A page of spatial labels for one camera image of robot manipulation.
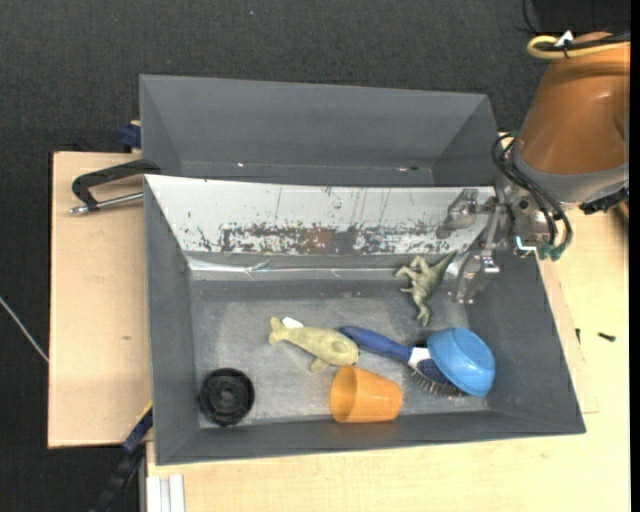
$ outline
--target screw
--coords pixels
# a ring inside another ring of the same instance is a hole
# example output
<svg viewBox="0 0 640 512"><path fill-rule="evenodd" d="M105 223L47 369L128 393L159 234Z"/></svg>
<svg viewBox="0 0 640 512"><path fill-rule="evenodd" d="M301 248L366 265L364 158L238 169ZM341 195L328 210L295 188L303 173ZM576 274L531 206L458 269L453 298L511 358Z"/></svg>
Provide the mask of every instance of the screw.
<svg viewBox="0 0 640 512"><path fill-rule="evenodd" d="M603 332L599 332L598 336L600 336L601 338L604 338L605 340L609 340L612 343L614 341L616 341L616 337L615 336L611 336L610 334L605 334Z"/></svg>

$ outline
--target toy fish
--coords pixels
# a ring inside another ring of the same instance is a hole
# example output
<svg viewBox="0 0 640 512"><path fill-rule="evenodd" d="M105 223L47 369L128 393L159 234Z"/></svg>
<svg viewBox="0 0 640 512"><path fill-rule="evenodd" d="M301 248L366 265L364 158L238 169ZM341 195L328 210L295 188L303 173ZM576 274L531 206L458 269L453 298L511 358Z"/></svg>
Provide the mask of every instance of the toy fish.
<svg viewBox="0 0 640 512"><path fill-rule="evenodd" d="M321 372L330 364L334 366L352 365L358 361L360 352L353 340L333 329L319 327L304 327L292 319L287 325L278 318L271 317L271 334L269 343L274 345L281 340L287 340L294 345L316 356L309 369Z"/></svg>
<svg viewBox="0 0 640 512"><path fill-rule="evenodd" d="M411 288L401 288L400 291L411 294L413 302L420 309L418 320L422 321L423 326L427 326L431 320L431 308L427 301L440 286L444 273L456 254L456 252L447 254L432 267L423 258L416 256L410 266L401 267L395 274L396 276L404 275L411 279ZM411 270L414 267L419 267L420 270Z"/></svg>

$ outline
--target orange plastic cup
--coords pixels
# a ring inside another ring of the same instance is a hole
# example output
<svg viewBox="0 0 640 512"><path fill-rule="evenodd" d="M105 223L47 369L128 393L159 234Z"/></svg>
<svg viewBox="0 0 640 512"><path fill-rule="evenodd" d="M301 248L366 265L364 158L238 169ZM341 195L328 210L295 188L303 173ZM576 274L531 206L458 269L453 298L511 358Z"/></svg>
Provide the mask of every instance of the orange plastic cup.
<svg viewBox="0 0 640 512"><path fill-rule="evenodd" d="M340 423L390 421L402 407L402 389L380 375L343 366L331 385L331 414Z"/></svg>

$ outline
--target brush bristles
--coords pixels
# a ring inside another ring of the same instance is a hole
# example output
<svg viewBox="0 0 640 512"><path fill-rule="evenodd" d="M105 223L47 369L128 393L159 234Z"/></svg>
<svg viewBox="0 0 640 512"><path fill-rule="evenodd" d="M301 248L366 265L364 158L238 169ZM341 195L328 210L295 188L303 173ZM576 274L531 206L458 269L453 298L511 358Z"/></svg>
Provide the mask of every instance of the brush bristles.
<svg viewBox="0 0 640 512"><path fill-rule="evenodd" d="M436 382L417 370L413 370L413 372L411 372L411 377L415 380L416 384L418 384L418 387L422 391L438 396L459 397L464 395L464 392L453 384Z"/></svg>

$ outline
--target green toy dinosaur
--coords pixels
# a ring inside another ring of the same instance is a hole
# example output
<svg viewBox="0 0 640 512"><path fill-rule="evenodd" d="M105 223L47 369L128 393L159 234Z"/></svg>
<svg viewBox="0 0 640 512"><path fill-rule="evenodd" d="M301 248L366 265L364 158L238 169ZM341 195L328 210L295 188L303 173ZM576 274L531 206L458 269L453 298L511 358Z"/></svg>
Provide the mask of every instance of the green toy dinosaur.
<svg viewBox="0 0 640 512"><path fill-rule="evenodd" d="M444 273L456 254L457 252L455 251L447 254L432 267L429 266L424 258L416 256L408 267L404 265L395 273L396 276L407 276L411 279L411 288L401 288L400 291L411 294L413 302L420 309L418 320L421 320L422 325L425 327L429 325L432 314L427 301L440 286ZM419 267L419 271L411 270L415 267Z"/></svg>

